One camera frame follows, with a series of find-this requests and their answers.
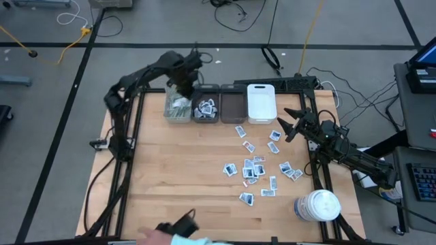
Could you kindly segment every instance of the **yellow cable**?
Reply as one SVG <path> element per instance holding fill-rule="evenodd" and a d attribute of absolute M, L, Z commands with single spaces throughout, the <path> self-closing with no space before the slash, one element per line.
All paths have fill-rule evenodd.
<path fill-rule="evenodd" d="M 20 45 L 22 48 L 24 48 L 28 53 L 32 53 L 32 50 L 30 50 L 30 49 L 28 49 L 26 46 L 24 46 L 20 41 L 18 41 L 18 39 L 16 39 L 11 33 L 9 33 L 8 31 L 6 31 L 6 29 L 4 29 L 2 26 L 0 26 L 0 29 L 4 32 L 4 33 L 6 33 L 6 35 L 8 35 L 10 38 L 12 38 L 18 45 Z M 67 51 L 67 49 L 68 48 L 71 48 L 72 46 L 74 46 L 74 45 L 76 45 L 78 42 L 80 42 L 80 40 L 82 40 L 83 39 L 83 37 L 85 37 L 86 35 L 88 35 L 90 32 L 91 32 L 91 30 L 90 29 L 88 29 L 88 28 L 81 28 L 81 31 L 82 31 L 82 35 L 80 36 L 80 38 L 79 39 L 77 39 L 74 43 L 72 43 L 72 44 L 70 44 L 69 46 L 67 46 L 66 48 L 64 48 L 63 50 L 62 50 L 62 53 L 61 53 L 61 57 L 59 57 L 59 60 L 56 62 L 56 63 L 54 63 L 54 62 L 51 62 L 51 61 L 46 61 L 46 60 L 44 60 L 44 59 L 42 59 L 42 58 L 37 58 L 39 61 L 41 61 L 41 62 L 43 62 L 43 63 L 47 63 L 47 64 L 50 64 L 50 65 L 59 65 L 61 62 L 62 62 L 62 59 L 63 59 L 63 55 L 65 54 L 65 52 Z"/>
<path fill-rule="evenodd" d="M 318 5 L 318 9 L 316 10 L 315 18 L 312 20 L 311 27 L 309 28 L 309 32 L 307 33 L 306 41 L 305 41 L 305 46 L 304 46 L 303 49 L 302 49 L 301 61 L 300 61 L 300 67 L 298 68 L 298 73 L 299 73 L 299 74 L 301 73 L 302 64 L 305 62 L 305 54 L 306 54 L 306 46 L 307 46 L 307 43 L 309 42 L 309 38 L 310 38 L 310 36 L 311 36 L 311 34 L 312 34 L 312 30 L 313 30 L 313 27 L 315 26 L 316 20 L 317 20 L 318 17 L 320 16 L 321 9 L 322 9 L 322 4 L 323 4 L 323 3 L 324 3 L 324 0 L 321 0 L 321 1 L 320 1 L 320 4 Z"/>

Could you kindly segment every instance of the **white jar lid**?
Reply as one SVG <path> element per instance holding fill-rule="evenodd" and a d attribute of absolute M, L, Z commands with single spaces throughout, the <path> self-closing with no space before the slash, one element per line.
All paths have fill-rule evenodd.
<path fill-rule="evenodd" d="M 341 204 L 332 192 L 318 190 L 313 193 L 309 204 L 311 213 L 319 221 L 334 220 L 341 213 Z"/>

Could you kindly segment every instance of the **keyboard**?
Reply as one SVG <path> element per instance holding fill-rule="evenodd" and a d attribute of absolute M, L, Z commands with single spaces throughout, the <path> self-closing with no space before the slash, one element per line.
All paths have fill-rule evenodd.
<path fill-rule="evenodd" d="M 436 201 L 436 164 L 408 163 L 418 201 Z"/>

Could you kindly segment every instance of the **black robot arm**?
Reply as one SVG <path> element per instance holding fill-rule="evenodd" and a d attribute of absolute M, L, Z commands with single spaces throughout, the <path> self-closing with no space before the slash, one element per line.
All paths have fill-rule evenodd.
<path fill-rule="evenodd" d="M 144 87 L 149 87 L 149 82 L 167 75 L 167 86 L 176 85 L 179 94 L 190 98 L 193 94 L 193 82 L 198 79 L 198 71 L 202 66 L 201 53 L 193 49 L 183 57 L 175 51 L 168 51 L 156 63 L 148 65 L 130 75 L 123 76 L 117 84 L 112 86 L 104 97 L 112 118 L 113 135 L 110 138 L 109 150 L 115 159 L 128 161 L 131 156 L 131 144 L 125 134 L 125 115 L 133 98 Z"/>
<path fill-rule="evenodd" d="M 285 111 L 297 120 L 297 123 L 292 125 L 281 118 L 277 119 L 287 135 L 286 142 L 291 142 L 296 134 L 300 133 L 309 140 L 309 144 L 313 146 L 312 151 L 320 163 L 329 163 L 335 160 L 350 169 L 356 169 L 366 174 L 382 188 L 391 189 L 395 187 L 397 173 L 391 164 L 384 163 L 357 150 L 347 138 L 348 129 L 338 127 L 335 119 L 334 122 L 325 120 L 321 124 L 319 123 L 319 115 L 322 112 L 329 114 L 331 112 L 322 110 L 317 115 L 309 108 L 304 110 L 285 108 Z"/>

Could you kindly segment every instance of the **wooden tabletop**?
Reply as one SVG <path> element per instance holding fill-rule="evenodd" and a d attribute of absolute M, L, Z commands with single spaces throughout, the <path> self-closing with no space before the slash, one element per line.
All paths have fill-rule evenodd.
<path fill-rule="evenodd" d="M 318 111 L 330 110 L 337 117 L 331 91 L 316 91 L 315 95 Z M 277 95 L 276 101 L 278 116 L 293 123 L 295 120 L 283 108 L 300 109 L 298 95 Z M 137 232 L 139 227 L 154 229 L 161 222 L 174 223 L 195 208 L 195 220 L 200 230 L 191 238 L 262 242 L 277 236 L 281 242 L 322 241 L 318 223 L 303 222 L 290 211 L 295 198 L 313 191 L 312 178 L 304 175 L 293 182 L 279 170 L 279 164 L 285 161 L 289 161 L 292 168 L 301 170 L 309 162 L 303 136 L 297 135 L 291 143 L 286 143 L 282 135 L 280 141 L 275 142 L 280 153 L 273 154 L 266 145 L 270 141 L 268 136 L 273 129 L 283 132 L 276 120 L 270 125 L 244 123 L 247 136 L 241 139 L 235 125 L 221 122 L 211 125 L 195 122 L 169 124 L 163 117 L 164 103 L 164 93 L 146 94 L 123 239 L 143 238 Z M 328 114 L 321 114 L 321 120 L 328 119 Z M 107 114 L 102 137 L 109 128 Z M 254 153 L 242 145 L 245 140 L 256 147 Z M 241 173 L 243 161 L 255 155 L 266 157 L 266 175 L 245 188 Z M 96 153 L 90 180 L 111 157 L 108 151 Z M 223 173 L 225 163 L 235 163 L 238 174 L 227 177 Z M 342 215 L 357 234 L 365 237 L 349 170 L 335 163 L 331 163 L 329 168 L 334 193 L 342 205 Z M 88 226 L 107 204 L 113 169 L 114 164 L 95 182 L 89 200 Z M 277 177 L 277 196 L 261 197 L 260 190 L 269 189 L 269 176 Z M 242 192 L 254 194 L 253 207 L 238 199 Z M 114 217 L 117 212 L 118 208 L 115 208 Z M 112 233 L 115 220 L 112 219 Z M 83 210 L 76 233 L 84 233 Z"/>

